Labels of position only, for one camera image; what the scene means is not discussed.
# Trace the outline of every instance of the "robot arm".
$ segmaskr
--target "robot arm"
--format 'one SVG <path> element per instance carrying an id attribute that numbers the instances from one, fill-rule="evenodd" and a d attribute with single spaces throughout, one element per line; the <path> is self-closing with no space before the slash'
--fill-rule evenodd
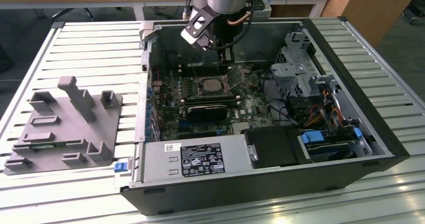
<path id="1" fill-rule="evenodd" d="M 223 62 L 232 62 L 232 46 L 247 35 L 253 19 L 269 18 L 269 5 L 263 0 L 193 0 L 193 5 L 183 38 L 204 50 L 216 50 Z"/>

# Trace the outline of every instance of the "copper pipe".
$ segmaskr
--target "copper pipe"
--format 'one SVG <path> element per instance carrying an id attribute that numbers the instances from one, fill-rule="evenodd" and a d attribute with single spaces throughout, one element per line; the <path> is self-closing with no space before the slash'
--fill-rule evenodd
<path id="1" fill-rule="evenodd" d="M 251 16 L 251 11 L 245 13 L 245 15 L 236 21 L 231 21 L 228 20 L 227 23 L 231 25 L 231 26 L 237 26 L 240 25 Z"/>

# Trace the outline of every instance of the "green circuit board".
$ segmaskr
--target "green circuit board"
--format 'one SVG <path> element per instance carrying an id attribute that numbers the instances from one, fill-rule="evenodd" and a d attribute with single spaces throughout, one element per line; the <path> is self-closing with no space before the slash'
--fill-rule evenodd
<path id="1" fill-rule="evenodd" d="M 215 79 L 220 77 L 183 78 L 171 74 L 162 80 L 156 87 L 159 113 L 162 117 L 162 140 L 232 135 L 239 132 L 233 127 L 267 127 L 273 126 L 272 115 L 260 92 L 263 71 L 248 71 L 241 65 L 224 78 L 227 84 L 215 88 Z M 203 81 L 213 92 L 200 92 L 199 85 Z M 180 101 L 184 98 L 215 97 L 232 94 L 237 96 L 237 108 L 227 110 L 227 118 L 213 123 L 192 124 L 182 118 Z"/>

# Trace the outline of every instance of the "table leg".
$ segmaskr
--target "table leg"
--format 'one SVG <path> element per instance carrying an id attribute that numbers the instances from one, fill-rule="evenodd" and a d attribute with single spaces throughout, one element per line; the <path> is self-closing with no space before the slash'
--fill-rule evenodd
<path id="1" fill-rule="evenodd" d="M 135 16 L 136 16 L 136 21 L 146 20 L 144 6 L 146 6 L 144 2 L 134 2 L 134 4 L 132 4 Z"/>
<path id="2" fill-rule="evenodd" d="M 325 6 L 327 6 L 327 2 L 328 2 L 328 0 L 317 0 L 316 1 L 316 4 L 313 5 L 309 17 L 320 17 L 321 16 L 321 13 L 323 13 Z"/>

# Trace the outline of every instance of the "motherboard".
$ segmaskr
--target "motherboard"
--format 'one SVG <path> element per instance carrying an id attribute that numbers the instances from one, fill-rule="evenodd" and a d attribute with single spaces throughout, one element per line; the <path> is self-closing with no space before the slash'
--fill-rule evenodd
<path id="1" fill-rule="evenodd" d="M 273 126 L 261 92 L 264 70 L 252 64 L 228 66 L 223 75 L 199 76 L 200 69 L 154 75 L 162 140 L 240 134 Z"/>

